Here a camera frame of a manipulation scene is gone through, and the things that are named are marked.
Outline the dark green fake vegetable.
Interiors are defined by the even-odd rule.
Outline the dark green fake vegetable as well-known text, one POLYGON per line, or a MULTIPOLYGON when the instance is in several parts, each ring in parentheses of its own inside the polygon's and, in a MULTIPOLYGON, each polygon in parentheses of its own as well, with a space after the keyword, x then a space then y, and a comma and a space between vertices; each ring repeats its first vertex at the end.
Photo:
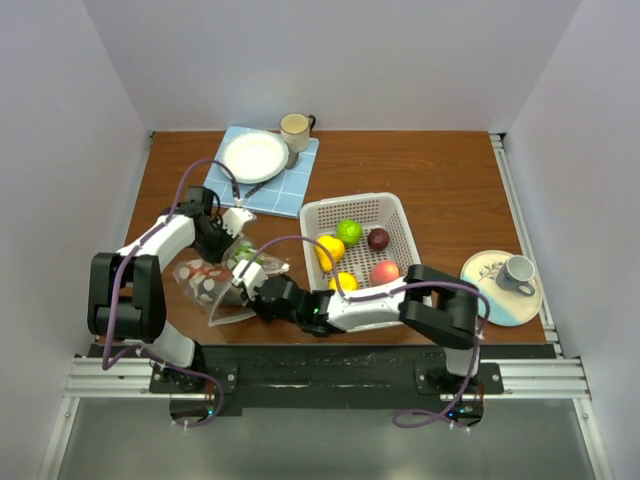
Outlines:
POLYGON ((257 247, 249 240, 240 240, 231 255, 231 259, 239 262, 240 260, 250 260, 256 253, 257 247))

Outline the clear polka dot zip bag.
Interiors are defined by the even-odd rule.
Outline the clear polka dot zip bag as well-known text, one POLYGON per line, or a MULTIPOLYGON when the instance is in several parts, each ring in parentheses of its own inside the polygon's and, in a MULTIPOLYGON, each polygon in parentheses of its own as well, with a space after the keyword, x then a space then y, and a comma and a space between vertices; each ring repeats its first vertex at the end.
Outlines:
POLYGON ((241 236, 221 263, 212 264, 198 258, 180 262, 173 270, 173 277, 185 296, 208 316, 209 327, 239 323, 255 316, 244 305, 241 290, 231 283, 232 270, 238 263, 231 255, 240 240, 252 242, 247 236, 241 236))

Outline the yellow fake pepper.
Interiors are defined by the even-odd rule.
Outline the yellow fake pepper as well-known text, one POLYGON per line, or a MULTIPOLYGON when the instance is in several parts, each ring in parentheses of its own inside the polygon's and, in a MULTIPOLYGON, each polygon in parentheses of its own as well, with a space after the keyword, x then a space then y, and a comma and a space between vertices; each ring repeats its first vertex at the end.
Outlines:
POLYGON ((343 291, 348 292, 358 290, 359 284, 356 277, 352 274, 348 272, 339 272, 329 281, 328 287, 335 291, 338 290, 338 287, 341 287, 343 291))

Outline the yellow fake pear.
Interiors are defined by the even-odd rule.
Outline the yellow fake pear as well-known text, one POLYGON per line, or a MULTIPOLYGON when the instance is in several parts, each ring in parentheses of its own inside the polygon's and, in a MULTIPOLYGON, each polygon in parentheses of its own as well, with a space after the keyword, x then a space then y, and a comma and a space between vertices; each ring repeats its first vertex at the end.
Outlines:
POLYGON ((340 239, 329 235, 318 237, 317 242, 314 250, 319 265, 323 272, 330 272, 344 256, 345 245, 340 239))

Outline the green fake apple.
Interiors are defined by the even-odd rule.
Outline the green fake apple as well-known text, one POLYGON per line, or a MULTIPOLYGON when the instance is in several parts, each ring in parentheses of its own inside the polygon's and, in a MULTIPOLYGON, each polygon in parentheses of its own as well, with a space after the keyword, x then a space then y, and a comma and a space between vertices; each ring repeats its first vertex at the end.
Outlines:
POLYGON ((336 227, 336 237, 345 247, 354 247, 362 237, 362 226, 352 219, 343 219, 336 227))

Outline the pink fake peach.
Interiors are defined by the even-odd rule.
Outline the pink fake peach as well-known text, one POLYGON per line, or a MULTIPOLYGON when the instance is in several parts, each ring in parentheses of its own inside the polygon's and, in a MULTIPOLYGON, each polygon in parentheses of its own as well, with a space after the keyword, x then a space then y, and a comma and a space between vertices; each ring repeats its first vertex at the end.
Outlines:
POLYGON ((401 276, 398 265, 390 260, 381 261, 370 271, 370 284, 381 286, 397 280, 401 276))

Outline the purple fake fruit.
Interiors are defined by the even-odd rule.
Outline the purple fake fruit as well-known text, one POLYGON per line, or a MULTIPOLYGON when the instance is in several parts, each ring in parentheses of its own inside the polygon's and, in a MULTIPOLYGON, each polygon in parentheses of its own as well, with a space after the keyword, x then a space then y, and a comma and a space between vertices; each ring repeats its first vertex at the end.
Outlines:
POLYGON ((383 251, 390 243, 390 235, 383 228, 374 228, 367 237, 367 243, 370 249, 376 252, 383 251))

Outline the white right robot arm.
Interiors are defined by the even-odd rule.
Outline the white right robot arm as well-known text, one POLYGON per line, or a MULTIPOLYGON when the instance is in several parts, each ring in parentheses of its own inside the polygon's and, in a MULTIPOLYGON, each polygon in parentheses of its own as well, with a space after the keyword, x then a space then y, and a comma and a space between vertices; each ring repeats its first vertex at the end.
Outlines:
POLYGON ((255 262, 241 261, 232 273, 245 303, 263 320, 283 320, 315 337, 405 325, 444 349, 445 379, 459 393, 481 380, 478 303, 485 295, 469 282, 425 265, 387 284, 341 293, 308 291, 285 274, 269 277, 255 262))

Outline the blue checked placemat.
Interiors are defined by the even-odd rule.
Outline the blue checked placemat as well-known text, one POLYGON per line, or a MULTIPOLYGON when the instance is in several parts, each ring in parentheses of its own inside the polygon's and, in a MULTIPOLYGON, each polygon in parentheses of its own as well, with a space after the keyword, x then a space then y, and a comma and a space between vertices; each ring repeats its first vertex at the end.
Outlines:
MULTIPOLYGON (((298 161, 292 169, 285 170, 275 179, 270 179, 267 185, 249 199, 245 198, 245 194, 255 184, 240 183, 243 205, 256 213, 298 218, 319 146, 319 140, 311 138, 309 146, 299 154, 298 161)), ((219 166, 210 166, 203 185, 219 195, 223 207, 234 206, 231 180, 219 166)))

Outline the white round plate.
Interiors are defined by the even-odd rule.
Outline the white round plate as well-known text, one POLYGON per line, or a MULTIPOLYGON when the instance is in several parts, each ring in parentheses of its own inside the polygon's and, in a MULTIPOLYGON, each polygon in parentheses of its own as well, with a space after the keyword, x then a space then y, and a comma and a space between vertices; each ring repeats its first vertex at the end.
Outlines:
POLYGON ((284 168, 288 155, 280 135, 250 131, 224 140, 217 159, 238 183, 256 184, 275 177, 284 168))

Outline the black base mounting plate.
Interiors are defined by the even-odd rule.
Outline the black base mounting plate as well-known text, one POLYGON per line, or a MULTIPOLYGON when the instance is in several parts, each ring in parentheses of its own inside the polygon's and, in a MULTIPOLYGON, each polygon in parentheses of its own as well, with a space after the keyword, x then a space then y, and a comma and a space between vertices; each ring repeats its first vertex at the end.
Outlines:
POLYGON ((430 345, 200 347, 195 369, 217 379, 225 415, 251 408, 442 409, 460 387, 430 345))

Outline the beige mug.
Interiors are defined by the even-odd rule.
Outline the beige mug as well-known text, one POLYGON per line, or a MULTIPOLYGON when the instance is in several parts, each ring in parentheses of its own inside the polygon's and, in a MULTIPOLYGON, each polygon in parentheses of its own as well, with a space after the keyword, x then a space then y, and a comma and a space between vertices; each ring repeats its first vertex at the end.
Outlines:
POLYGON ((315 124, 314 115, 290 113, 281 118, 280 134, 291 152, 300 153, 309 146, 315 124))

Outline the blue beige saucer plate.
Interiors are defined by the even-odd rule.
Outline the blue beige saucer plate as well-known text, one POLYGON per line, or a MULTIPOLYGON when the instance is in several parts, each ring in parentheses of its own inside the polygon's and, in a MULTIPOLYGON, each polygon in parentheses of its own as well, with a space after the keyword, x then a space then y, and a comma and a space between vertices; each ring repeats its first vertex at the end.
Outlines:
POLYGON ((537 271, 531 281, 536 289, 532 297, 504 291, 497 286, 496 275, 503 262, 512 255, 516 254, 502 250, 484 250, 469 257, 460 272, 462 280, 476 286, 488 299, 489 322, 503 327, 528 323, 539 313, 543 300, 543 289, 537 271))

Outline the black handled spoon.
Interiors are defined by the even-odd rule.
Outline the black handled spoon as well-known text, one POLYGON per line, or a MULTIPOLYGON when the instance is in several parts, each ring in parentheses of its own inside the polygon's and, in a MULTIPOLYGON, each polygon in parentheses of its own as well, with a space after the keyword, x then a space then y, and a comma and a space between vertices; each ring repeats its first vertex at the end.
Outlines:
MULTIPOLYGON (((277 173, 273 179, 275 179, 278 175, 280 175, 282 172, 284 172, 285 170, 290 170, 292 169, 299 158, 299 154, 297 152, 290 152, 289 156, 288 156, 288 160, 285 164, 285 166, 283 167, 283 169, 277 173)), ((257 184, 255 184, 246 194, 245 194, 245 198, 249 199, 250 197, 252 197, 253 195, 255 195, 261 188, 263 188, 265 185, 267 185, 270 182, 270 180, 265 180, 262 182, 259 182, 257 184)))

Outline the aluminium frame rail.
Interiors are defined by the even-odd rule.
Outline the aluminium frame rail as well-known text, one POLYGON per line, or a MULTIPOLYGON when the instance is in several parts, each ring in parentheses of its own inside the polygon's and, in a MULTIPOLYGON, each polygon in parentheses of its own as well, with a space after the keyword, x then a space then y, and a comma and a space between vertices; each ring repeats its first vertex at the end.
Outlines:
MULTIPOLYGON (((591 392, 579 360, 500 359, 500 380, 505 398, 589 399, 591 392)), ((63 395, 67 398, 149 397, 152 367, 144 359, 126 358, 108 371, 96 358, 72 362, 63 395)))

